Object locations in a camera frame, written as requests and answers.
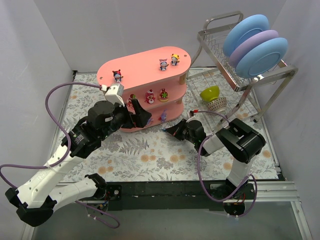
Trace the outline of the pink bear strawberry cake toy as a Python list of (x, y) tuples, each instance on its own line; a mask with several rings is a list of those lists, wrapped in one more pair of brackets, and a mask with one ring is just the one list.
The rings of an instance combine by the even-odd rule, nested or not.
[(135, 94), (130, 94), (129, 98), (126, 101), (126, 105), (128, 108), (133, 108), (132, 100), (136, 98)]

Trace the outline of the purple bunny with red bow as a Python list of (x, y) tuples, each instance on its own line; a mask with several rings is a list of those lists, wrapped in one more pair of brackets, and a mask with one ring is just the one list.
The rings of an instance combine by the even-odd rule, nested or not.
[(167, 119), (167, 111), (164, 110), (164, 111), (161, 113), (161, 115), (160, 115), (160, 117), (158, 118), (158, 120), (159, 120), (161, 123), (164, 123), (164, 122), (166, 121), (166, 119)]

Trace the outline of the pink bear holding white toy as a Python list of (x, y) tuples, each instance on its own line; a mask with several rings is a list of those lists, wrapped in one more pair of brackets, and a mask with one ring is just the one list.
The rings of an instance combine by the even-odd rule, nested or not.
[(152, 89), (149, 89), (145, 93), (145, 102), (148, 104), (153, 104), (155, 102), (155, 96), (154, 96), (154, 92)]

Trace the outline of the red blue cat toy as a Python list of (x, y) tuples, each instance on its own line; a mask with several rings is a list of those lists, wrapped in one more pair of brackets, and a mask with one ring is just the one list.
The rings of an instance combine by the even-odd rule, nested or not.
[(117, 83), (120, 83), (122, 81), (122, 74), (121, 74), (121, 70), (116, 70), (116, 71), (113, 71), (113, 78), (114, 78), (114, 81), (117, 82)]

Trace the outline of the pink round duck toy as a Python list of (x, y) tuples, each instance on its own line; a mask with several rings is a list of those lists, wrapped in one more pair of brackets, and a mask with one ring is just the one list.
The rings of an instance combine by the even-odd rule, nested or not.
[(167, 67), (168, 67), (168, 62), (167, 62), (167, 58), (165, 59), (159, 59), (159, 69), (161, 71), (166, 71), (167, 70)]

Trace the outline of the yellow round duck toy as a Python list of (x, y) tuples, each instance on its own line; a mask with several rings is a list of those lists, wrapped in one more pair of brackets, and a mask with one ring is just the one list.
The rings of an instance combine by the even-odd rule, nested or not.
[(180, 56), (178, 54), (171, 55), (171, 65), (176, 66), (180, 62)]

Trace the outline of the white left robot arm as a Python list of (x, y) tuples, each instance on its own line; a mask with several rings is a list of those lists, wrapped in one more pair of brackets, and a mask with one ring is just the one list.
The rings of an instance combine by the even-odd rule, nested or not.
[(144, 128), (152, 114), (137, 99), (131, 101), (133, 112), (126, 105), (98, 101), (64, 137), (56, 152), (25, 184), (5, 192), (19, 218), (32, 227), (45, 223), (53, 213), (84, 198), (104, 199), (109, 193), (106, 181), (97, 173), (83, 180), (57, 188), (57, 184), (74, 167), (101, 147), (102, 141), (120, 128)]

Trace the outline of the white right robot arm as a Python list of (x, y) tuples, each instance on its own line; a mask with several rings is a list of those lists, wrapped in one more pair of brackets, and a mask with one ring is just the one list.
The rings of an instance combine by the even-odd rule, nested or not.
[(222, 148), (233, 156), (232, 167), (225, 183), (217, 187), (211, 198), (219, 201), (237, 196), (238, 191), (249, 179), (253, 158), (260, 154), (266, 145), (265, 138), (238, 118), (227, 127), (221, 128), (213, 135), (207, 135), (199, 120), (181, 120), (165, 131), (179, 141), (189, 141), (197, 151), (198, 157), (208, 157)]

